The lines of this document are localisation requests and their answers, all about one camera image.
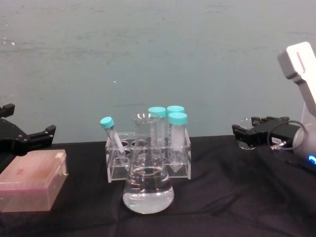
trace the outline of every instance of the pipette tip box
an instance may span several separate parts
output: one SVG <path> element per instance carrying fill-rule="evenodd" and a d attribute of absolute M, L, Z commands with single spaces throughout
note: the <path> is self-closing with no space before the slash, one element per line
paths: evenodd
<path fill-rule="evenodd" d="M 48 211 L 67 177 L 65 150 L 28 152 L 0 174 L 0 211 Z"/>

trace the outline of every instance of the table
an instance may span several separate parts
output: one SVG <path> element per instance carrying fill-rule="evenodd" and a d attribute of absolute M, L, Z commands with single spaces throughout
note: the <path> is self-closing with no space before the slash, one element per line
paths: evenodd
<path fill-rule="evenodd" d="M 293 154 L 241 150 L 233 136 L 191 142 L 192 180 L 171 179 L 174 202 L 152 215 L 124 206 L 124 181 L 108 183 L 104 142 L 55 144 L 70 175 L 52 210 L 0 213 L 0 236 L 316 236 L 316 176 L 286 164 Z"/>

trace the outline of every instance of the erlenmeyer flask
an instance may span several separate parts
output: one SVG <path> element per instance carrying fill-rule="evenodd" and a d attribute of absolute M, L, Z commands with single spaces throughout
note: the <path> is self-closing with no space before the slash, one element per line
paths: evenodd
<path fill-rule="evenodd" d="M 125 205 L 138 213 L 166 209 L 174 192 L 157 141 L 158 116 L 138 113 L 133 119 L 136 141 L 123 193 Z"/>

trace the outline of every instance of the test tube rack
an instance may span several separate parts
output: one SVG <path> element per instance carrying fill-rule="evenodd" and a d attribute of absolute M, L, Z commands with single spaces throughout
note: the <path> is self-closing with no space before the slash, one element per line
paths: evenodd
<path fill-rule="evenodd" d="M 126 133 L 118 133 L 120 140 L 125 149 L 126 159 L 131 160 L 134 151 L 135 144 L 135 133 L 126 132 Z M 185 144 L 184 144 L 184 157 L 181 163 L 176 165 L 181 165 L 182 167 L 174 172 L 171 168 L 171 164 L 168 163 L 168 155 L 170 152 L 170 147 L 168 144 L 168 138 L 165 139 L 166 145 L 161 146 L 160 150 L 165 160 L 165 166 L 168 170 L 168 174 L 170 178 L 188 178 L 191 179 L 191 142 L 188 136 L 188 132 L 185 129 Z M 122 164 L 119 160 L 118 156 L 118 147 L 113 147 L 109 138 L 105 145 L 105 153 L 106 153 L 106 164 L 108 170 L 108 182 L 112 182 L 113 180 L 125 180 L 127 177 L 128 164 Z"/>

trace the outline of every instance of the black cable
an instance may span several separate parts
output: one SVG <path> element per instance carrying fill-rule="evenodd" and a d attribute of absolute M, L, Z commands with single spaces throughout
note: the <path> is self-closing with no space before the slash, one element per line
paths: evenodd
<path fill-rule="evenodd" d="M 279 126 L 281 126 L 281 125 L 284 125 L 284 124 L 287 124 L 287 123 L 297 123 L 298 125 L 300 125 L 300 126 L 302 127 L 303 131 L 304 131 L 304 137 L 303 137 L 302 142 L 301 142 L 299 145 L 297 145 L 296 147 L 290 147 L 290 148 L 283 148 L 283 147 L 280 147 L 279 150 L 294 150 L 294 149 L 299 148 L 301 145 L 303 145 L 303 143 L 304 143 L 304 141 L 305 141 L 305 139 L 306 139 L 306 137 L 307 137 L 307 134 L 308 134 L 308 133 L 307 133 L 307 130 L 306 130 L 306 128 L 305 128 L 305 126 L 304 126 L 301 122 L 299 122 L 299 121 L 289 120 L 289 121 L 285 121 L 285 122 L 282 122 L 282 123 L 277 124 L 276 126 L 274 126 L 274 127 L 268 132 L 267 144 L 268 144 L 269 147 L 271 146 L 271 144 L 270 144 L 270 135 L 271 135 L 272 131 L 273 131 L 274 129 L 276 129 L 277 127 L 279 127 Z"/>

